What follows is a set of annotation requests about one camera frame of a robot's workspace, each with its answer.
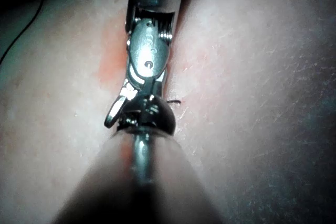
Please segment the right arm needle driver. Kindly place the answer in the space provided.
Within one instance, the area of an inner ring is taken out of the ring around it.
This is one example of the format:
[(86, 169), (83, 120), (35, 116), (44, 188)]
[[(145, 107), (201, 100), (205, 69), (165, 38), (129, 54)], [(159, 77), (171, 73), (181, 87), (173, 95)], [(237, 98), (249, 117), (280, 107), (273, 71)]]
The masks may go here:
[(173, 39), (175, 13), (151, 12), (128, 7), (127, 76), (133, 84), (159, 79), (166, 68)]

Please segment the right arm needle driver jaw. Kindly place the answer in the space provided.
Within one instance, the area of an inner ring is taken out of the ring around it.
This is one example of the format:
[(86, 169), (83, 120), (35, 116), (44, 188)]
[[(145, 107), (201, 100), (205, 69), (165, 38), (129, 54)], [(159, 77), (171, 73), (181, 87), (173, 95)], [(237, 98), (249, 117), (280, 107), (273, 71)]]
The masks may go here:
[(161, 97), (165, 85), (165, 72), (159, 77), (148, 77), (145, 80), (145, 93)]
[(120, 89), (119, 95), (113, 102), (109, 112), (104, 121), (104, 126), (107, 128), (112, 128), (113, 125), (118, 120), (122, 108), (125, 104), (131, 101), (138, 93), (138, 90), (130, 83), (128, 79), (124, 80), (124, 83)]

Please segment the left arm needle driver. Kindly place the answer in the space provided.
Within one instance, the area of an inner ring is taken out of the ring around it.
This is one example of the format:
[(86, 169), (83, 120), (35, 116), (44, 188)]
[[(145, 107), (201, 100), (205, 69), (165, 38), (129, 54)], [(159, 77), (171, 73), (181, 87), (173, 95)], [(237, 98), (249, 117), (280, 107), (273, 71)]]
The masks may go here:
[(150, 127), (173, 135), (176, 119), (169, 104), (153, 94), (137, 95), (122, 108), (117, 130), (129, 127)]

